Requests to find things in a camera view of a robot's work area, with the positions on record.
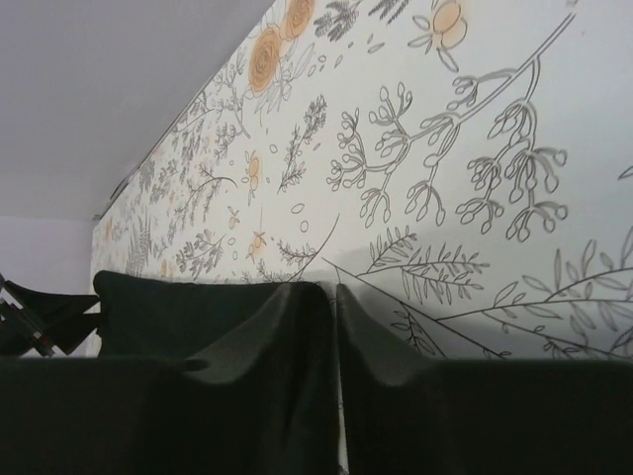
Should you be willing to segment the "black t shirt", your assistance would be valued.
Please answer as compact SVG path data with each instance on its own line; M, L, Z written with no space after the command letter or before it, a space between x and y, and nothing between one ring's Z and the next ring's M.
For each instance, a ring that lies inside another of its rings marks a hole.
M278 291L323 294L314 283L201 284L101 270L93 278L104 321L100 357L187 358L246 322Z

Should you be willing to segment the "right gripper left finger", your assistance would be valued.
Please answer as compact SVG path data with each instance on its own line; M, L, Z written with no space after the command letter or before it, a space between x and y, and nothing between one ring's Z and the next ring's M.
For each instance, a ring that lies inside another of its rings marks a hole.
M5 474L335 474L334 318L278 286L187 358L5 358Z

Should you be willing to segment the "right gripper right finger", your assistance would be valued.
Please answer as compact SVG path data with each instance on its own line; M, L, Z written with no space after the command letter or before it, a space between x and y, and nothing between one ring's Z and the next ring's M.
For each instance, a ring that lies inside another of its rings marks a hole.
M336 289L353 474L628 474L632 367L595 360L438 359Z

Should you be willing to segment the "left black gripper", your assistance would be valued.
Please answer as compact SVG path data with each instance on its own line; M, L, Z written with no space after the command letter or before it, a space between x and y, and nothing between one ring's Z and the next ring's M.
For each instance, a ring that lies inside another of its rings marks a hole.
M102 314L90 310L96 295L39 292L3 278L1 290L13 298L1 301L1 355L20 357L35 350L52 357L56 349L71 354L102 324Z

